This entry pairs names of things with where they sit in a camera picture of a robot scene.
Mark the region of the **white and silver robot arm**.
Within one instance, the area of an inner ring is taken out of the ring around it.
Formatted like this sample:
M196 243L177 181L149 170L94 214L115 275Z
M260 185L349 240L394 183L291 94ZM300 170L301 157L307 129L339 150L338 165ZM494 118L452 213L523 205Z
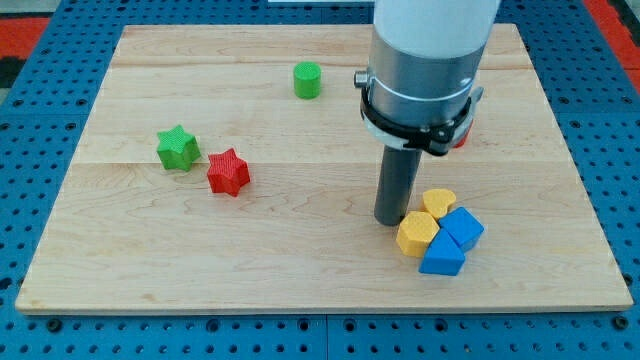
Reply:
M367 130L394 150L443 156L466 136L473 86L500 0L377 0L366 70L354 75Z

